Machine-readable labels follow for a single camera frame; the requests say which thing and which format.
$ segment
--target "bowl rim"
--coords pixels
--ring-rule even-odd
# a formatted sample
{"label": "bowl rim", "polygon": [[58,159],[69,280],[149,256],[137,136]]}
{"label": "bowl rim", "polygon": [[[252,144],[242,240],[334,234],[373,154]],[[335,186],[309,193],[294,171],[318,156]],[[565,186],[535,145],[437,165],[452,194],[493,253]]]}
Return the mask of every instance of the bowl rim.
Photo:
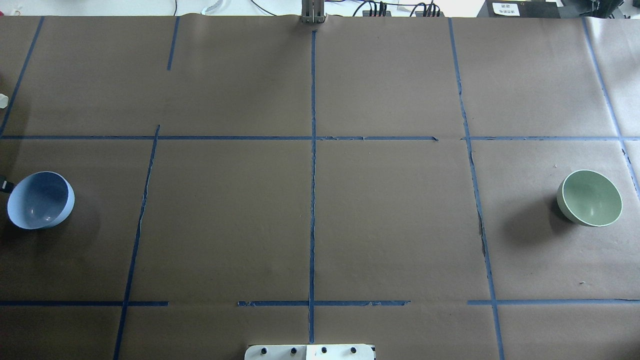
{"label": "bowl rim", "polygon": [[[609,222],[609,223],[607,223],[607,224],[602,224],[602,225],[599,225],[599,224],[592,224],[592,223],[590,223],[590,222],[584,221],[581,217],[579,217],[578,215],[576,215],[576,214],[571,210],[571,207],[569,207],[569,205],[567,204],[566,199],[565,199],[565,197],[564,197],[564,187],[566,186],[566,181],[567,181],[567,180],[569,180],[569,178],[570,178],[572,175],[574,175],[574,174],[576,174],[576,173],[578,173],[578,172],[592,172],[592,173],[594,173],[594,174],[598,174],[598,175],[602,176],[604,179],[606,179],[606,180],[609,182],[609,184],[611,184],[611,186],[613,186],[613,188],[616,190],[616,193],[618,194],[618,198],[620,199],[620,211],[618,212],[618,216],[616,216],[616,218],[615,218],[613,221],[611,221],[611,222]],[[566,209],[571,213],[571,215],[573,215],[576,219],[580,220],[581,222],[583,222],[583,223],[587,224],[588,226],[592,226],[592,227],[603,227],[603,226],[608,226],[608,225],[611,225],[611,224],[615,223],[615,222],[616,222],[616,221],[618,221],[618,219],[620,218],[620,215],[622,215],[622,209],[623,209],[623,208],[624,208],[624,206],[625,206],[624,202],[622,201],[622,195],[620,195],[620,190],[618,190],[618,187],[613,183],[613,181],[611,181],[611,179],[609,179],[608,177],[604,176],[603,174],[601,174],[601,173],[599,173],[599,172],[597,172],[597,171],[590,170],[590,169],[586,169],[586,168],[583,168],[583,169],[580,169],[580,170],[576,170],[576,171],[574,171],[574,172],[572,172],[571,174],[569,174],[569,175],[567,175],[567,176],[566,176],[566,178],[565,178],[565,179],[563,180],[563,182],[562,182],[562,191],[561,191],[561,195],[562,195],[562,200],[563,200],[563,202],[564,202],[564,205],[566,206]]]}

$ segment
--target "white floor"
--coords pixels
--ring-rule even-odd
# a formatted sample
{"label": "white floor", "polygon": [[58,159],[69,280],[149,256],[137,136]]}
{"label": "white floor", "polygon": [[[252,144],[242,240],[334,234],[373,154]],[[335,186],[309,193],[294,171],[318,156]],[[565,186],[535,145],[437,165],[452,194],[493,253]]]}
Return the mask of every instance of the white floor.
{"label": "white floor", "polygon": [[[300,0],[255,0],[263,8],[277,15],[300,14]],[[177,0],[177,15],[200,13],[218,0]],[[210,15],[269,15],[250,0],[220,0],[220,5]],[[418,3],[418,0],[389,0],[387,3]],[[436,2],[448,17],[475,17],[484,0],[439,0]],[[627,0],[621,6],[625,15],[640,19],[640,9],[631,6]],[[358,0],[341,3],[327,3],[329,14],[352,16],[360,4]],[[393,16],[408,16],[411,6],[389,6]],[[5,15],[124,15],[145,16],[173,15],[174,0],[0,0],[0,11]]]}

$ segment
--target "green bowl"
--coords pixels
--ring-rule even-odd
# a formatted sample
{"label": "green bowl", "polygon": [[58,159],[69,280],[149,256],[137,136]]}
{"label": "green bowl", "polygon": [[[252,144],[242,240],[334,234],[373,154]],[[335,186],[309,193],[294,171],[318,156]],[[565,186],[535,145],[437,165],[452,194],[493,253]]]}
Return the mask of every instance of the green bowl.
{"label": "green bowl", "polygon": [[622,214],[622,198],[615,185],[592,170],[567,176],[557,193],[558,206],[572,222],[583,226],[607,226]]}

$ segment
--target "grid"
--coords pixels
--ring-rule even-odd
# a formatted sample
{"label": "grid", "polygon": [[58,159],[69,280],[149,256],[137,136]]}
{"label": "grid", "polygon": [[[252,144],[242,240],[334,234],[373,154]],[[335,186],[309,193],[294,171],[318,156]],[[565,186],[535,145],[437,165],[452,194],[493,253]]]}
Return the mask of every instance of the grid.
{"label": "grid", "polygon": [[[312,86],[310,89],[311,96],[311,124],[312,124],[312,134],[311,136],[162,136],[160,135],[160,126],[156,128],[155,135],[153,136],[47,136],[47,135],[9,135],[2,136],[2,132],[6,127],[6,124],[10,117],[10,112],[13,107],[13,102],[19,92],[20,83],[22,81],[22,77],[27,69],[29,59],[31,57],[31,53],[33,52],[33,48],[36,44],[38,35],[40,33],[40,29],[42,28],[42,24],[44,21],[44,17],[40,18],[40,22],[38,24],[38,28],[34,34],[33,41],[31,43],[31,47],[29,48],[28,55],[25,59],[24,66],[20,72],[19,80],[15,86],[15,90],[11,96],[11,100],[9,106],[4,114],[3,124],[0,127],[0,137],[7,140],[20,140],[20,139],[29,139],[29,140],[149,140],[153,141],[151,155],[149,159],[147,178],[145,181],[145,189],[143,192],[142,203],[140,208],[140,217],[138,219],[138,227],[136,230],[136,236],[134,240],[133,253],[131,257],[131,262],[129,266],[129,273],[127,278],[127,285],[124,293],[124,299],[121,302],[114,301],[104,301],[104,302],[92,302],[92,301],[2,301],[0,302],[0,306],[111,306],[111,307],[121,307],[121,317],[120,317],[120,325],[118,328],[118,337],[116,341],[116,347],[114,350],[114,359],[117,359],[119,356],[120,344],[122,340],[122,334],[125,328],[125,321],[127,317],[127,308],[128,307],[136,307],[136,306],[147,306],[147,307],[166,307],[170,306],[168,301],[145,301],[145,302],[135,302],[129,301],[129,297],[131,294],[131,285],[132,279],[134,275],[134,269],[136,264],[136,256],[138,252],[138,244],[140,242],[140,234],[142,231],[142,220],[145,212],[145,206],[147,203],[147,193],[148,193],[148,185],[152,174],[152,167],[154,164],[154,157],[156,152],[157,143],[159,141],[164,140],[303,140],[310,141],[312,144],[312,153],[311,153],[311,164],[312,164],[312,173],[311,173],[311,193],[310,193],[310,226],[309,226],[309,257],[310,257],[310,266],[309,266],[309,298],[307,300],[251,300],[251,301],[238,301],[237,306],[239,307],[289,307],[289,306],[303,306],[308,307],[308,337],[309,343],[313,343],[315,340],[314,336],[314,310],[316,306],[405,306],[410,303],[410,300],[359,300],[359,301],[343,301],[343,300],[316,300],[315,299],[315,288],[314,288],[314,280],[315,280],[315,189],[316,189],[316,142],[317,141],[340,141],[340,140],[384,140],[384,141],[431,141],[437,142],[438,139],[434,136],[317,136],[316,135],[316,36],[317,31],[313,30],[311,32],[311,44],[312,44],[312,54],[311,54],[311,65],[310,72],[312,77]],[[617,136],[472,136],[467,120],[467,114],[465,111],[465,104],[463,102],[463,87],[462,81],[460,77],[460,67],[458,64],[458,55],[456,51],[456,43],[454,38],[454,28],[451,19],[449,21],[449,34],[451,39],[451,50],[454,59],[454,67],[456,70],[456,79],[458,86],[458,95],[460,97],[460,110],[461,115],[464,122],[465,129],[465,137],[461,140],[464,140],[467,145],[468,152],[468,162],[470,167],[470,174],[472,178],[472,182],[474,185],[474,195],[476,208],[479,216],[479,222],[481,226],[481,238],[484,249],[484,263],[486,267],[486,274],[488,279],[488,287],[490,292],[490,300],[469,300],[467,302],[470,306],[491,306],[493,313],[493,321],[495,327],[495,337],[497,342],[497,347],[499,350],[499,358],[504,359],[504,349],[502,344],[502,332],[500,329],[500,320],[499,320],[499,306],[527,306],[527,305],[563,305],[563,304],[627,304],[627,305],[637,305],[640,304],[640,301],[635,299],[528,299],[528,300],[509,300],[509,299],[497,299],[495,294],[495,289],[493,285],[493,275],[492,275],[492,267],[491,267],[491,259],[490,259],[490,250],[487,241],[486,229],[484,226],[484,217],[483,217],[483,208],[482,202],[479,192],[479,185],[476,174],[476,165],[473,159],[473,143],[474,142],[482,142],[482,141],[619,141],[620,147],[625,158],[625,162],[628,167],[629,174],[634,183],[634,187],[636,190],[636,195],[640,199],[640,188],[638,187],[637,177],[634,173],[634,169],[632,167],[630,158],[628,156],[628,151],[624,141],[634,141],[640,139],[637,136],[622,136],[620,127],[618,125],[618,120],[616,118],[616,114],[611,106],[611,101],[609,99],[609,94],[607,93],[607,89],[604,85],[604,81],[602,79],[602,75],[600,73],[600,69],[598,66],[598,62],[593,52],[593,48],[591,45],[591,38],[589,35],[589,31],[586,25],[585,20],[583,19],[582,25],[584,28],[584,34],[588,41],[589,52],[591,55],[591,61],[596,69],[596,73],[598,76],[598,81],[602,87],[603,96],[605,97],[605,101],[607,103],[607,107],[611,116],[611,120],[614,123]],[[177,17],[175,21],[175,27],[173,32],[173,40],[169,55],[169,60],[167,64],[167,70],[171,70],[172,61],[173,61],[173,52],[176,46],[177,33],[179,30],[179,22],[180,18]]]}

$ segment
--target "bowl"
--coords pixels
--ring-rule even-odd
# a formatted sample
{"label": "bowl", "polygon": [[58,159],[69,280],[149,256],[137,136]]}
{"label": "bowl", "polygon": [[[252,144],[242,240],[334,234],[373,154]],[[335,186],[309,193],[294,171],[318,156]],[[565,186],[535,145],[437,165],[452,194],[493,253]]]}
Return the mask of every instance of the bowl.
{"label": "bowl", "polygon": [[60,224],[71,213],[76,196],[68,181],[51,171],[25,177],[15,186],[7,203],[9,219],[27,230]]}
{"label": "bowl", "polygon": [[622,214],[622,197],[616,186],[592,170],[569,174],[558,188],[557,201],[569,220],[583,226],[611,225]]}

